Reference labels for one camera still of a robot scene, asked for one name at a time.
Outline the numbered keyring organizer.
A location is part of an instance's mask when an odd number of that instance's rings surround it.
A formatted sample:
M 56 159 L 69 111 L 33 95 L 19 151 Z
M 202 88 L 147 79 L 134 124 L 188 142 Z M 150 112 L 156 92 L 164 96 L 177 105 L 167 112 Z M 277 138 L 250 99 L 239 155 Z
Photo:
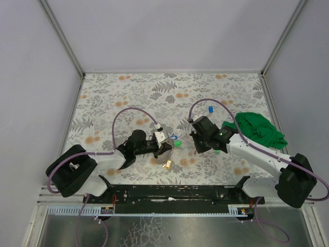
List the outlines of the numbered keyring organizer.
M 172 154 L 172 146 L 169 143 L 163 143 L 157 152 L 157 163 L 165 164 Z

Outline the yellow tag key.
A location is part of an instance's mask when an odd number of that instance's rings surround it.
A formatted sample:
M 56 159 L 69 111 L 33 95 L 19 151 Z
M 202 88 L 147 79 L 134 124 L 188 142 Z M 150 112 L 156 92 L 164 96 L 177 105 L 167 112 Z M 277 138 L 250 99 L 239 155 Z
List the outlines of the yellow tag key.
M 166 163 L 163 165 L 163 168 L 170 169 L 171 165 L 172 165 L 172 161 L 171 160 L 167 160 Z

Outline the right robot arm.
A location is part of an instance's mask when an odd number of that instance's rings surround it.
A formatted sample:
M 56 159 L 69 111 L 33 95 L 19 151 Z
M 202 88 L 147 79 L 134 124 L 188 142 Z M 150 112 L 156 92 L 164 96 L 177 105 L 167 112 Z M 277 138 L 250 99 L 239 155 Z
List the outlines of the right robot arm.
M 277 197 L 293 208 L 300 208 L 317 181 L 308 159 L 296 154 L 290 156 L 266 148 L 231 127 L 218 128 L 206 116 L 191 122 L 193 138 L 198 153 L 210 149 L 238 156 L 262 168 L 269 178 L 244 177 L 237 186 L 250 198 Z

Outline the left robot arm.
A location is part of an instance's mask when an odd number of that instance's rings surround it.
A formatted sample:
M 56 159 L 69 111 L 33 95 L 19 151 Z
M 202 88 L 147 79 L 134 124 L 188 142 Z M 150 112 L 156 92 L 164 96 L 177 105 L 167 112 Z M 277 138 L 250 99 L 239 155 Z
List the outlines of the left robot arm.
M 166 163 L 173 147 L 174 140 L 162 128 L 150 136 L 135 130 L 110 152 L 87 152 L 81 145 L 74 145 L 47 168 L 47 189 L 64 198 L 78 192 L 99 197 L 108 188 L 102 169 L 122 170 L 133 165 L 137 156 L 150 153 L 158 163 Z

